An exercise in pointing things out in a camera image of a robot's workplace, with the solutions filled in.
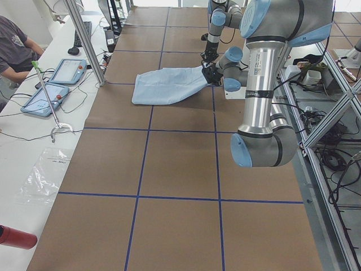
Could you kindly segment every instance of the transparent plastic bag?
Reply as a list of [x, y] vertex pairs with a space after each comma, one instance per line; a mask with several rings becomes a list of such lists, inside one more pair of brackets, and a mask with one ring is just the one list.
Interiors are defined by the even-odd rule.
[[15, 197], [21, 204], [52, 206], [74, 150], [46, 148]]

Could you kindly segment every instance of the blue and white tablet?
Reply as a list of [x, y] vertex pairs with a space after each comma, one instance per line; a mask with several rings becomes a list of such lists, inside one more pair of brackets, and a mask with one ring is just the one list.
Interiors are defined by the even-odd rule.
[[49, 82], [61, 85], [75, 85], [79, 82], [85, 70], [86, 60], [84, 59], [62, 59]]
[[[45, 83], [45, 87], [54, 109], [62, 103], [69, 93], [69, 87], [67, 86], [47, 82]], [[41, 117], [48, 117], [51, 114], [51, 108], [42, 87], [35, 92], [35, 94], [27, 101], [20, 111]]]

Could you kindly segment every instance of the towel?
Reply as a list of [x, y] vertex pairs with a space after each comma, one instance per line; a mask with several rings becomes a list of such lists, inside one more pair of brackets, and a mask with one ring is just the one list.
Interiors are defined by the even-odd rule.
[[163, 68], [137, 75], [132, 102], [164, 105], [180, 102], [208, 85], [202, 66]]

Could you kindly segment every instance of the white table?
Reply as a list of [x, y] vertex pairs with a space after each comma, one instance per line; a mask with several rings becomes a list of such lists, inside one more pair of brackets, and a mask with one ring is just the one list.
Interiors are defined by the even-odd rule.
[[[107, 50], [104, 32], [99, 22], [102, 16], [84, 16], [83, 20], [92, 21], [91, 41], [96, 55]], [[87, 59], [84, 49], [80, 48], [77, 56], [67, 53], [73, 46], [74, 25], [71, 19], [62, 27], [58, 35], [46, 49], [39, 60], [42, 70], [56, 68], [63, 58]], [[38, 77], [33, 76], [22, 83], [16, 93], [34, 94], [34, 85], [38, 83]], [[88, 94], [84, 104], [71, 113], [64, 113], [60, 108], [56, 110], [60, 122], [71, 124], [74, 130], [81, 130], [87, 118], [90, 108], [98, 91], [98, 84], [94, 74], [82, 84], [81, 89]], [[69, 94], [63, 102], [63, 108], [69, 111], [79, 105], [85, 94], [78, 89]], [[14, 100], [24, 104], [27, 99], [15, 96]], [[9, 101], [0, 116], [10, 115], [20, 112], [20, 106]], [[29, 116], [25, 114], [16, 116], [0, 117], [0, 129], [4, 133], [24, 138], [35, 138], [50, 134], [55, 127], [55, 121], [51, 115], [48, 118]], [[24, 184], [32, 167], [38, 160], [45, 148], [58, 148], [74, 150], [81, 133], [65, 133], [55, 136], [55, 143], [50, 137], [35, 141], [23, 141], [0, 134], [0, 225], [9, 226], [25, 232], [33, 233], [40, 237], [51, 207], [42, 205], [21, 205], [15, 202], [15, 195]], [[0, 269], [2, 271], [23, 271], [26, 270], [36, 246], [31, 250], [23, 250], [7, 246], [0, 246]]]

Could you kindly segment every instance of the black computer mouse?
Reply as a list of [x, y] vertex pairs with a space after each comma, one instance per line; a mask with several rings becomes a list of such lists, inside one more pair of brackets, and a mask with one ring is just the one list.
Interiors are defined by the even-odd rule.
[[77, 48], [77, 47], [70, 48], [68, 50], [68, 54], [69, 55], [77, 55], [77, 54], [79, 54], [79, 48]]

